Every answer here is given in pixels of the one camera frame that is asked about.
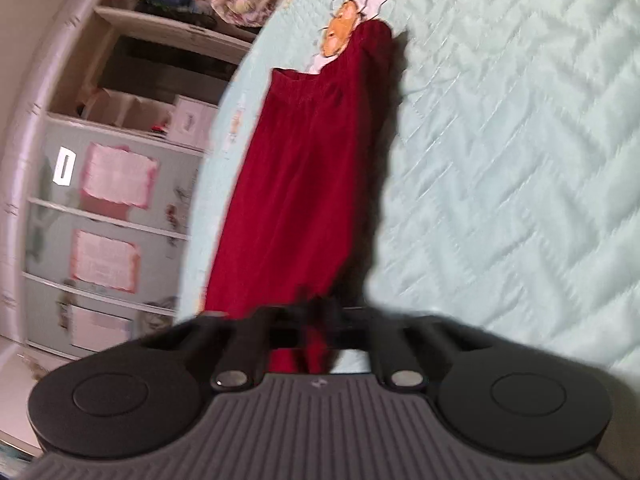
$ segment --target silver screw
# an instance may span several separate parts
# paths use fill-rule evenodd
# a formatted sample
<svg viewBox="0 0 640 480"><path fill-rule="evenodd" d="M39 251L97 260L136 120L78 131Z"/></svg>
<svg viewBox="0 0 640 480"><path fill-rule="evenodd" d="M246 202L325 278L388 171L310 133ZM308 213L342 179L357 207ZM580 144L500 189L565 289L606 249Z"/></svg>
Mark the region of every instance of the silver screw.
<svg viewBox="0 0 640 480"><path fill-rule="evenodd" d="M402 388L417 386L424 380L422 374L412 370L399 370L391 376L391 382Z"/></svg>
<svg viewBox="0 0 640 480"><path fill-rule="evenodd" d="M222 388L237 388L247 383L249 377L241 370L227 370L216 377L216 384Z"/></svg>

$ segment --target paper sheet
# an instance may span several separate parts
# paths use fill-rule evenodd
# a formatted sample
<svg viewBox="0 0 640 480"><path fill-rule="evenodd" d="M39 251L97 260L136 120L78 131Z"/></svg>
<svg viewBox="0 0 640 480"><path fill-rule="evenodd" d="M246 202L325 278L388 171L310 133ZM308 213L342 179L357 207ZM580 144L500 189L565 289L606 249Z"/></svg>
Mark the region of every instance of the paper sheet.
<svg viewBox="0 0 640 480"><path fill-rule="evenodd" d="M147 208L158 162L148 156L92 144L82 190L108 202Z"/></svg>
<svg viewBox="0 0 640 480"><path fill-rule="evenodd" d="M131 338L132 320L77 305L71 307L71 344L100 352Z"/></svg>
<svg viewBox="0 0 640 480"><path fill-rule="evenodd" d="M71 261L76 280L135 292L139 261L134 244L76 230Z"/></svg>

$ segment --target folded red garment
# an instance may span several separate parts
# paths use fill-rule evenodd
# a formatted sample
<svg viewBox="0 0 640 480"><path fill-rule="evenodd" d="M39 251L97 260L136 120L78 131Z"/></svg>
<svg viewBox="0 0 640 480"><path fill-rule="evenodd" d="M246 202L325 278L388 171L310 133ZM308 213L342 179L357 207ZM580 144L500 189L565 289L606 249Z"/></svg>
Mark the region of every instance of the folded red garment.
<svg viewBox="0 0 640 480"><path fill-rule="evenodd" d="M206 295L206 310L238 319L257 306L326 295L353 249L367 202L372 140L386 113L389 27L363 22L318 75L274 69L230 201ZM325 346L308 334L311 373ZM291 351L271 371L295 372Z"/></svg>

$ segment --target quilted bedspread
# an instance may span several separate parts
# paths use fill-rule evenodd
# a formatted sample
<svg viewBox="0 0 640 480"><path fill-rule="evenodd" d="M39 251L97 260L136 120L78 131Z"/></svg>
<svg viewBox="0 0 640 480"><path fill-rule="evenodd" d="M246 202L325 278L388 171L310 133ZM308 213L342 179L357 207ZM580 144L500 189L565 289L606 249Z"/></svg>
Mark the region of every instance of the quilted bedspread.
<svg viewBox="0 0 640 480"><path fill-rule="evenodd" d="M270 69L307 69L342 1L284 3L226 92L181 316L206 285ZM401 76L366 298L607 370L602 452L639 475L640 2L387 0L379 17Z"/></svg>

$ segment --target ribbed surface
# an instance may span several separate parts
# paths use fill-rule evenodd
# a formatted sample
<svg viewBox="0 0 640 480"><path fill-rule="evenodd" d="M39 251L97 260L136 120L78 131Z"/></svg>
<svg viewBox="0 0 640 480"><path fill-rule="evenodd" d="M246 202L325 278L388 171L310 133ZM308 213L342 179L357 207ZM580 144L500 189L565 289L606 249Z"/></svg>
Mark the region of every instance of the ribbed surface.
<svg viewBox="0 0 640 480"><path fill-rule="evenodd" d="M272 375L215 399L187 435L142 457L84 462L47 454L20 480L615 480L593 456L552 465L482 455L417 396L370 375Z"/></svg>

